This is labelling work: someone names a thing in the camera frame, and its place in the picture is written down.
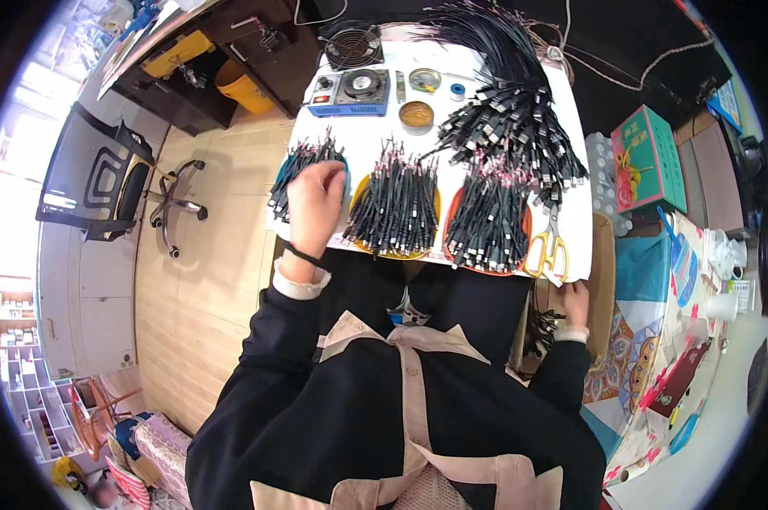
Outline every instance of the wicker chair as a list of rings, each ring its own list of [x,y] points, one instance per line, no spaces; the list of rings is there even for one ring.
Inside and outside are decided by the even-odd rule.
[[[92,412],[88,412],[83,404],[78,386],[88,386],[92,390],[96,407]],[[142,392],[142,388],[126,393],[122,397],[113,397],[104,390],[100,380],[90,377],[83,380],[72,380],[71,398],[72,398],[72,423],[75,430],[78,431],[83,448],[86,453],[96,461],[100,458],[101,449],[106,444],[107,434],[114,437],[114,424],[119,417],[130,417],[131,413],[114,414],[110,408],[136,393]]]

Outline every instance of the yellow scissors handle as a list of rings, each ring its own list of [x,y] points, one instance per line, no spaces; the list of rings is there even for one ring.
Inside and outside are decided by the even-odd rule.
[[[565,249],[565,241],[560,236],[557,236],[554,238],[554,250],[552,250],[552,258],[546,259],[552,264],[552,272],[554,271],[554,261],[557,258],[557,249],[560,249],[560,251],[563,253],[563,257],[565,258],[565,268],[563,269],[563,278],[562,280],[565,281],[565,278],[569,275],[569,251]]]
[[[523,265],[523,271],[526,272],[529,276],[533,278],[540,278],[542,277],[542,271],[546,267],[546,261],[548,260],[548,231],[544,231],[539,233],[538,235],[534,236],[532,240],[529,242],[529,251],[526,252],[526,264]],[[538,264],[537,269],[531,269],[529,267],[529,255],[532,252],[532,248],[534,247],[534,243],[540,241],[540,262]]]
[[[540,240],[540,263],[536,269],[529,267],[529,254],[532,252],[534,243]],[[554,242],[551,254],[549,254],[549,242]],[[549,269],[553,272],[555,264],[557,262],[558,253],[562,253],[565,259],[565,270],[563,271],[563,280],[569,274],[569,251],[565,249],[565,242],[560,236],[556,238],[549,235],[549,232],[541,232],[534,236],[529,243],[529,251],[526,254],[526,264],[523,267],[523,271],[526,274],[534,278],[542,277],[542,273],[548,264]]]

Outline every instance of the white tablecloth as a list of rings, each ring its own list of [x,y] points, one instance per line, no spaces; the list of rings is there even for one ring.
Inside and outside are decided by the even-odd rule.
[[[466,87],[466,96],[472,97],[479,84],[475,80],[475,69],[482,67],[481,57],[464,46],[440,46],[429,41],[388,41],[386,33],[382,35],[382,49],[384,51],[384,64],[372,65],[369,68],[389,69],[390,71],[390,102],[387,115],[384,117],[314,117],[310,110],[302,108],[293,127],[290,138],[290,146],[294,147],[299,140],[315,141],[316,138],[324,138],[328,126],[332,128],[332,134],[336,139],[336,145],[344,149],[347,166],[350,170],[350,187],[348,197],[345,197],[344,212],[336,226],[336,233],[330,239],[328,246],[345,250],[357,250],[348,241],[341,239],[341,233],[347,225],[347,209],[350,198],[356,192],[359,182],[373,169],[375,161],[381,154],[381,140],[395,136],[397,141],[404,142],[404,151],[415,154],[427,153],[435,148],[438,140],[436,130],[424,136],[410,136],[401,129],[398,118],[398,104],[395,97],[395,71],[404,73],[408,78],[415,68],[428,67],[441,73],[456,74],[461,77],[442,76],[439,90],[434,94],[415,91],[406,84],[407,101],[421,100],[429,104],[435,110],[435,125],[443,123],[446,118],[465,103],[453,101],[450,97],[449,87],[453,83],[460,83]],[[305,92],[305,100],[309,101],[312,95],[316,79],[325,74],[336,74],[327,65],[327,59],[323,57],[319,67]],[[583,143],[583,128],[577,113],[577,105],[569,86],[565,72],[560,68],[544,65],[552,87],[552,95],[555,99],[554,112],[560,121],[562,128],[571,139],[574,153],[588,168],[586,148]],[[451,167],[449,158],[453,152],[449,149],[440,153],[438,169],[438,189],[441,196],[441,216],[439,232],[435,236],[435,244],[430,253],[422,260],[450,264],[446,260],[441,249],[443,242],[443,228],[446,225],[449,214],[449,205],[455,193],[463,184],[467,164],[459,163]],[[268,229],[277,231],[277,234],[288,239],[289,228],[281,221],[274,221],[273,215],[268,214]],[[548,225],[548,216],[542,212],[542,207],[532,207],[532,236],[544,231]],[[569,273],[563,280],[574,281],[588,279],[591,274],[592,258],[592,196],[588,182],[577,188],[568,189],[563,193],[563,204],[560,208],[558,222],[560,235],[569,251]],[[536,268],[540,258],[539,242],[529,252],[530,267]],[[562,257],[557,262],[554,273],[562,275],[564,260]],[[524,272],[517,274],[528,276]]]

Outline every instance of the solder wire spool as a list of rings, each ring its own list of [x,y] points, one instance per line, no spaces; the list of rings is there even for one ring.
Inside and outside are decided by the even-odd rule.
[[[453,83],[449,88],[449,93],[453,101],[462,101],[466,98],[466,87],[463,87],[460,83]]]

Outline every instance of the hand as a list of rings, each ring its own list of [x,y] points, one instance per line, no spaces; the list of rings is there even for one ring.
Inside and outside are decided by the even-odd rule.
[[[336,230],[344,196],[344,163],[322,161],[310,165],[287,186],[290,242],[318,259]]]
[[[569,326],[588,326],[588,287],[583,280],[564,283],[560,289]]]

